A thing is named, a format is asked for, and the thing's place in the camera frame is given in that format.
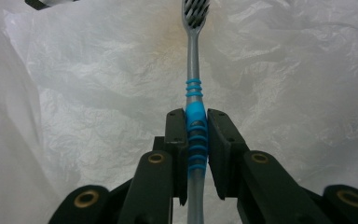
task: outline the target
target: toothbrush head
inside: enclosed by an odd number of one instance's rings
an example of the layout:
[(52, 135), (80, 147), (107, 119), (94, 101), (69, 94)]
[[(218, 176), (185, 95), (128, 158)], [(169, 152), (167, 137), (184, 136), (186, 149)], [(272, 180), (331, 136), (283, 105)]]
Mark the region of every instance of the toothbrush head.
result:
[(202, 29), (208, 14), (209, 0), (183, 0), (182, 19), (186, 30)]

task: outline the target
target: black plastic part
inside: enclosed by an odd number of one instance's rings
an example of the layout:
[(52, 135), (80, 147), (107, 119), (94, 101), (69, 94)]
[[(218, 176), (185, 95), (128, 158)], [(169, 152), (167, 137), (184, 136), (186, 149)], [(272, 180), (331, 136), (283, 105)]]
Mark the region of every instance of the black plastic part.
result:
[(241, 183), (239, 164), (249, 148), (229, 116), (222, 111), (208, 109), (208, 133), (209, 166), (217, 195), (222, 200), (238, 197)]
[(334, 185), (324, 190), (324, 210), (335, 223), (358, 224), (358, 189)]
[(117, 223), (120, 216), (121, 207), (126, 200), (127, 193), (129, 191), (132, 179), (128, 180), (124, 184), (118, 186), (109, 192), (109, 202), (106, 205), (107, 219), (104, 223)]
[(155, 150), (139, 161), (118, 224), (172, 223), (172, 157)]
[(187, 200), (187, 148), (185, 111), (175, 109), (167, 114), (164, 150), (172, 155), (173, 196), (181, 205)]
[(33, 7), (36, 10), (42, 10), (44, 8), (49, 7), (48, 5), (42, 3), (38, 0), (25, 0), (25, 3), (28, 4), (28, 6)]
[[(107, 219), (105, 206), (109, 191), (101, 186), (88, 185), (70, 193), (54, 213), (49, 224), (99, 224)], [(95, 198), (95, 203), (87, 203)]]
[(249, 151), (243, 159), (243, 178), (266, 223), (332, 223), (274, 157)]

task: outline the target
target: crumpled plastic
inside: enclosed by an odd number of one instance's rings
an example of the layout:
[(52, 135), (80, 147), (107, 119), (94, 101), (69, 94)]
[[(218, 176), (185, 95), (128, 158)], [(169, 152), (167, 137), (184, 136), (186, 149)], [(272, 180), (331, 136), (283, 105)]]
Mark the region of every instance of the crumpled plastic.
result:
[[(186, 44), (180, 1), (0, 0), (0, 223), (130, 179), (186, 103)], [(212, 1), (200, 75), (205, 106), (299, 185), (358, 188), (358, 1)], [(241, 223), (209, 171), (204, 198), (205, 223)]]

